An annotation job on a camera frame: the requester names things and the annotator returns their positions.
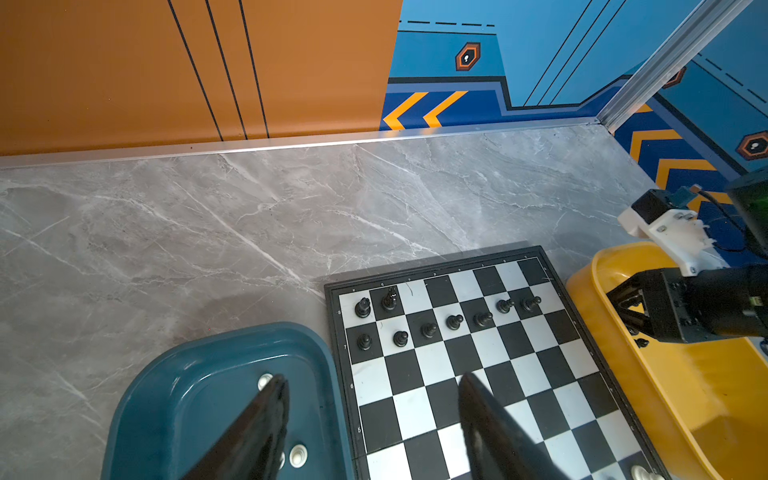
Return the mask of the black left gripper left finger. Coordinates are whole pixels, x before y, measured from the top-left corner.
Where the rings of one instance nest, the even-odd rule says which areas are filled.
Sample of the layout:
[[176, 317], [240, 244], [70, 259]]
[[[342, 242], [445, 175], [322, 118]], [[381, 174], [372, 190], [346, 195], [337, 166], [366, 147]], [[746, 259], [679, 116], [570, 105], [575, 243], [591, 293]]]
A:
[[289, 383], [276, 375], [184, 477], [275, 479], [280, 472], [289, 415]]

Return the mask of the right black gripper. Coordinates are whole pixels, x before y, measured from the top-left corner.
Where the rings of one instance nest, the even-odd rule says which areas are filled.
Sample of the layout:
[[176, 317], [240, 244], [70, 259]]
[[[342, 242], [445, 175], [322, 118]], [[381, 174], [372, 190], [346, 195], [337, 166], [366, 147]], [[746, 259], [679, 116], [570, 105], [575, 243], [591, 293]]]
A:
[[696, 327], [684, 301], [684, 286], [678, 269], [646, 270], [613, 288], [607, 298], [630, 334], [693, 343]]

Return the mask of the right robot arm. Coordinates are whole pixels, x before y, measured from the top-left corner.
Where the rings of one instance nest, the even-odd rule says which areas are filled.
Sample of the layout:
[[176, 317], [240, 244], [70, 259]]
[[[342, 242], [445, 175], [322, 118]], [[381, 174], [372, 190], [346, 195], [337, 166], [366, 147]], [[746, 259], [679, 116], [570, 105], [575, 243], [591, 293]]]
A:
[[633, 237], [566, 288], [656, 457], [681, 479], [767, 475], [767, 173], [650, 189]]

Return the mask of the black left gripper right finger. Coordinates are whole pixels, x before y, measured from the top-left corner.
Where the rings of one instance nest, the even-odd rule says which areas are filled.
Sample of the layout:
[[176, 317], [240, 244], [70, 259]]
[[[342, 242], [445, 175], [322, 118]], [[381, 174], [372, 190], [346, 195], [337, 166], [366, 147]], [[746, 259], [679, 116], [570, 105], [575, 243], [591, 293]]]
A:
[[458, 409], [472, 478], [566, 477], [472, 373], [459, 382]]

